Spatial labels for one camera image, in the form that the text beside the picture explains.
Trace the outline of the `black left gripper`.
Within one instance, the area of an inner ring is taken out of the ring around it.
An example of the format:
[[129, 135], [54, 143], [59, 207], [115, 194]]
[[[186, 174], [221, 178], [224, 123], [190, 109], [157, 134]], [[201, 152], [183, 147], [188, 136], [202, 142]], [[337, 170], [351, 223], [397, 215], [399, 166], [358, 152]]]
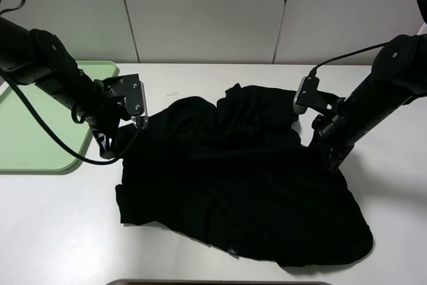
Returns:
[[117, 92], [119, 79], [75, 80], [75, 123], [86, 121], [95, 131], [93, 136], [99, 155], [105, 160], [116, 157], [115, 138], [124, 115], [123, 98]]

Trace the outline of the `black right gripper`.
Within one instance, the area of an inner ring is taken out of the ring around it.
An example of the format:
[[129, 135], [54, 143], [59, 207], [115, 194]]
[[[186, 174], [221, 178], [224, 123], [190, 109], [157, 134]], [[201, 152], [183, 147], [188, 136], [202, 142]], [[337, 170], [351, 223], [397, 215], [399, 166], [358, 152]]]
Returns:
[[313, 122], [313, 137], [310, 149], [317, 153], [323, 166], [336, 173], [354, 147], [354, 126], [343, 110], [344, 98], [332, 105], [329, 115], [319, 115]]

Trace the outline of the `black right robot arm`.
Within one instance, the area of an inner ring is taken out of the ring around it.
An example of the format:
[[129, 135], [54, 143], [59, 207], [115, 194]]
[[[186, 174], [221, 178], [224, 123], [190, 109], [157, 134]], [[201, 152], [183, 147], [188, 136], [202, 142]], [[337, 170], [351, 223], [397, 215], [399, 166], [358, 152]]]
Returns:
[[426, 96], [426, 36], [399, 35], [377, 54], [370, 74], [318, 116], [310, 143], [336, 172], [355, 143], [403, 105]]

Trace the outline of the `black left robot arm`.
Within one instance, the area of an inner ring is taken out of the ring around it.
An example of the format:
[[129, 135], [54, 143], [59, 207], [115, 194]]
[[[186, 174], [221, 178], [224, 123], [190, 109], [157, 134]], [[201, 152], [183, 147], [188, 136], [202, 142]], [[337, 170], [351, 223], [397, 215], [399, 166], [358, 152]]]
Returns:
[[87, 123], [98, 143], [101, 164], [116, 162], [122, 155], [116, 137], [121, 120], [127, 120], [123, 98], [118, 95], [120, 77], [92, 80], [80, 69], [54, 34], [30, 31], [1, 19], [1, 77], [18, 95], [36, 122], [67, 153], [89, 164], [96, 164], [63, 143], [43, 121], [20, 90], [35, 85], [71, 112], [72, 120]]

